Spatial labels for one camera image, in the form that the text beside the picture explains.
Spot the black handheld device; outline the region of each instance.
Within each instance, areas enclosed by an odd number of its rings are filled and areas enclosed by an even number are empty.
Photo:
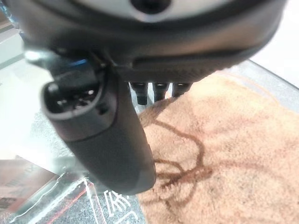
[[[286,0],[6,0],[24,32],[25,57],[54,81],[45,115],[101,182],[136,194],[155,167],[131,104],[173,97],[254,55],[273,37]]]

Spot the grip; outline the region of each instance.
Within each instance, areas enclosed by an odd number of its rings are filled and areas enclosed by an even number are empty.
[[[78,160],[108,189],[125,195],[141,193],[156,181],[150,146],[132,105],[128,83],[113,73],[107,78],[104,90],[99,91],[101,96],[95,98],[97,102],[81,109],[85,113],[72,111],[69,117],[66,113],[53,115],[47,88],[43,90],[43,110]],[[94,127],[97,119],[100,120],[97,126],[103,123],[104,129]],[[101,119],[110,120],[110,125]],[[88,132],[91,134],[82,133],[83,123],[93,127]]]

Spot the white surface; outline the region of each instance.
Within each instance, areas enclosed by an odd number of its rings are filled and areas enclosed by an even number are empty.
[[[273,40],[251,60],[299,87],[299,0],[289,0]]]
[[[232,0],[172,0],[171,5],[161,13],[145,14],[136,10],[130,0],[75,0],[96,10],[122,18],[144,22],[158,22],[186,18],[220,7]]]
[[[23,40],[16,29],[0,33],[0,64],[21,55]]]

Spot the brown towel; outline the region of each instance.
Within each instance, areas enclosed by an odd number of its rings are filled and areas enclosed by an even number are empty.
[[[157,168],[149,224],[299,224],[299,116],[213,74],[140,115]]]

